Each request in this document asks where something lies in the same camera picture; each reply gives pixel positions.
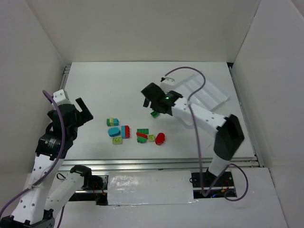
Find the red lego brick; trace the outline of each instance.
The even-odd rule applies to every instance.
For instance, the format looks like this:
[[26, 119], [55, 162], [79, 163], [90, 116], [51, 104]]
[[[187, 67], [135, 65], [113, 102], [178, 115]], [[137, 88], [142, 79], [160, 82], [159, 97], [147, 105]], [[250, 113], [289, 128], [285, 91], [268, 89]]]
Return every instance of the red lego brick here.
[[142, 133], [139, 133], [139, 132], [136, 132], [136, 135], [139, 136], [139, 137], [145, 138], [145, 139], [148, 138], [148, 136], [146, 134], [142, 134]]
[[159, 133], [155, 139], [156, 145], [160, 146], [164, 143], [166, 136], [164, 133]]
[[130, 138], [130, 127], [128, 125], [124, 127], [124, 134], [126, 139]]

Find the white wall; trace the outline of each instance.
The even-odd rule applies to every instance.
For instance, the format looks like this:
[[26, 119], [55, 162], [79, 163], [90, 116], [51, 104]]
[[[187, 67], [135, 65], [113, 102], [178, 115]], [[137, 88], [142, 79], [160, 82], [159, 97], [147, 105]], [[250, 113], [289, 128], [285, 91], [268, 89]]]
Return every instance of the white wall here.
[[24, 0], [1, 1], [0, 30], [0, 174], [28, 173], [63, 65]]
[[260, 0], [27, 0], [64, 60], [233, 62]]
[[303, 37], [304, 18], [290, 0], [262, 0], [233, 66], [290, 228], [303, 226]]

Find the blue lego brick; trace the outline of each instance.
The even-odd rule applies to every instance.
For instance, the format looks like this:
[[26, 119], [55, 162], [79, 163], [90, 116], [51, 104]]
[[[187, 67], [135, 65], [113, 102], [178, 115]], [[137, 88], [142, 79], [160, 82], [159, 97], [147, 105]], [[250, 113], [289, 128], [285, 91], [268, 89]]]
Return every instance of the blue lego brick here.
[[124, 126], [122, 126], [121, 132], [122, 132], [122, 138], [125, 139], [125, 127]]
[[118, 119], [113, 119], [113, 123], [114, 123], [114, 126], [118, 126], [119, 125], [119, 121], [118, 121]]
[[108, 130], [108, 134], [110, 137], [115, 137], [120, 134], [120, 130], [118, 127], [112, 127]]

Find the wire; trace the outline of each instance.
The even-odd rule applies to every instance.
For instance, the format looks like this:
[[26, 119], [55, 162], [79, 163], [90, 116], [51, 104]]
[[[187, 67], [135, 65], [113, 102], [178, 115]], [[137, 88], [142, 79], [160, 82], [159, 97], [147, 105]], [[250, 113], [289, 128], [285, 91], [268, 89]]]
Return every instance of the wire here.
[[64, 181], [66, 179], [66, 177], [60, 172], [56, 174], [56, 177], [58, 180], [61, 180], [61, 181]]
[[[199, 87], [197, 90], [195, 90], [194, 92], [192, 92], [192, 93], [189, 95], [189, 97], [188, 97], [188, 101], [189, 101], [189, 100], [191, 99], [191, 97], [192, 97], [194, 94], [196, 94], [199, 90], [201, 90], [201, 89], [205, 86], [205, 84], [206, 84], [206, 77], [205, 77], [204, 74], [203, 74], [202, 72], [200, 72], [198, 69], [195, 69], [195, 68], [190, 67], [190, 66], [182, 66], [182, 67], [175, 68], [175, 69], [169, 71], [168, 73], [166, 73], [165, 76], [167, 76], [167, 75], [171, 74], [172, 72], [174, 72], [174, 71], [176, 71], [176, 70], [179, 70], [179, 69], [191, 69], [191, 70], [194, 70], [194, 71], [198, 72], [200, 75], [202, 75], [202, 77], [204, 78], [204, 82], [203, 82], [203, 84], [201, 85], [201, 87]], [[202, 194], [204, 197], [207, 197], [207, 196], [209, 195], [211, 189], [214, 187], [214, 185], [215, 185], [216, 182], [220, 179], [220, 177], [225, 173], [225, 171], [226, 171], [230, 166], [234, 166], [234, 167], [238, 168], [238, 169], [243, 173], [243, 175], [244, 175], [244, 177], [245, 177], [245, 180], [246, 180], [246, 189], [245, 189], [244, 194], [243, 194], [241, 197], [237, 198], [237, 199], [232, 199], [232, 200], [231, 200], [231, 199], [227, 198], [227, 193], [228, 193], [229, 191], [232, 191], [232, 190], [227, 190], [227, 191], [225, 191], [224, 197], [225, 197], [225, 199], [227, 199], [227, 200], [229, 200], [229, 201], [239, 201], [239, 200], [243, 199], [243, 198], [246, 196], [247, 192], [248, 192], [248, 185], [249, 185], [249, 183], [248, 183], [248, 178], [247, 178], [245, 172], [244, 172], [239, 166], [237, 166], [236, 164], [233, 164], [233, 163], [228, 164], [228, 165], [223, 169], [223, 171], [219, 174], [219, 176], [217, 176], [216, 179], [212, 182], [212, 184], [210, 185], [209, 189], [208, 189], [206, 192], [204, 191], [203, 168], [202, 168], [201, 151], [200, 151], [200, 137], [199, 137], [199, 131], [198, 131], [198, 126], [197, 126], [197, 124], [196, 124], [195, 115], [194, 115], [194, 112], [193, 112], [193, 109], [192, 109], [192, 107], [191, 107], [191, 103], [190, 103], [190, 102], [188, 102], [188, 107], [189, 107], [189, 110], [190, 110], [190, 112], [191, 112], [191, 116], [192, 116], [192, 119], [193, 119], [193, 125], [194, 125], [195, 136], [196, 136], [196, 143], [197, 143], [197, 148], [198, 148], [198, 155], [199, 155], [199, 174], [200, 174], [200, 175], [199, 175], [199, 179], [200, 179], [201, 194]]]
[[[64, 122], [63, 122], [63, 118], [62, 118], [62, 114], [61, 111], [58, 107], [58, 105], [56, 104], [56, 102], [54, 101], [54, 99], [52, 98], [52, 96], [45, 90], [42, 91], [43, 95], [54, 105], [57, 113], [58, 113], [58, 117], [60, 120], [60, 126], [61, 126], [61, 145], [60, 145], [60, 149], [59, 149], [59, 153], [53, 163], [53, 165], [51, 166], [51, 168], [41, 177], [39, 178], [32, 186], [37, 186], [39, 185], [54, 169], [54, 167], [56, 166], [56, 164], [58, 163], [59, 159], [61, 158], [61, 154], [63, 152], [64, 146], [65, 146], [65, 141], [66, 141], [66, 134], [65, 134], [65, 126], [64, 126]], [[10, 201], [7, 202], [7, 204], [5, 204], [3, 206], [3, 208], [0, 211], [0, 219], [2, 218], [3, 212], [6, 210], [6, 208], [12, 203], [14, 202], [16, 199], [18, 199], [19, 197], [21, 197], [23, 194], [29, 192], [30, 189], [24, 189], [22, 192], [20, 192], [19, 194], [17, 194], [15, 197], [13, 197]]]
[[104, 192], [103, 188], [100, 187], [100, 185], [99, 185], [96, 181], [95, 181], [95, 183], [96, 183], [96, 185], [100, 188], [100, 190], [103, 192], [103, 195], [105, 195], [105, 192]]
[[62, 209], [61, 209], [60, 219], [59, 219], [57, 228], [60, 227], [60, 224], [61, 224], [61, 221], [62, 221], [62, 218], [63, 218], [63, 212], [64, 212], [64, 211], [65, 211], [65, 205], [64, 205], [64, 206], [62, 207]]

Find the white table surface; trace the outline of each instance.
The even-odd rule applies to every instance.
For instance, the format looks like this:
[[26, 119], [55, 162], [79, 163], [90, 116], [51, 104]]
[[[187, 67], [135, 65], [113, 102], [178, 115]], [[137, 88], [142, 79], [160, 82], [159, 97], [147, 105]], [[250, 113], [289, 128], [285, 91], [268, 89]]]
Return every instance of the white table surface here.
[[[165, 73], [180, 66], [200, 69], [229, 94], [230, 98], [214, 112], [226, 116], [234, 114], [239, 118], [245, 140], [235, 158], [253, 158], [254, 152], [226, 63], [87, 62], [72, 64], [65, 90], [72, 102], [81, 97], [94, 119], [78, 129], [78, 138], [66, 160], [197, 158], [193, 129], [185, 129], [169, 115], [161, 114], [153, 119], [150, 115], [152, 110], [142, 106], [144, 97], [141, 90], [151, 82], [159, 85]], [[172, 73], [171, 77], [178, 74], [190, 76], [193, 71], [183, 69]], [[120, 126], [129, 125], [131, 128], [131, 138], [124, 139], [121, 145], [113, 145], [107, 133], [106, 119], [109, 117], [118, 118]], [[161, 146], [153, 142], [140, 144], [136, 140], [137, 128], [149, 128], [150, 134], [154, 135], [163, 132], [166, 142]], [[203, 130], [199, 135], [202, 157], [212, 158], [214, 139]]]
[[[244, 172], [249, 181], [248, 193], [237, 202], [213, 198], [189, 204], [120, 207], [96, 206], [93, 201], [68, 202], [60, 227], [287, 228], [269, 170], [247, 168]], [[237, 169], [232, 170], [232, 175], [237, 195], [241, 196], [246, 187], [244, 177]]]

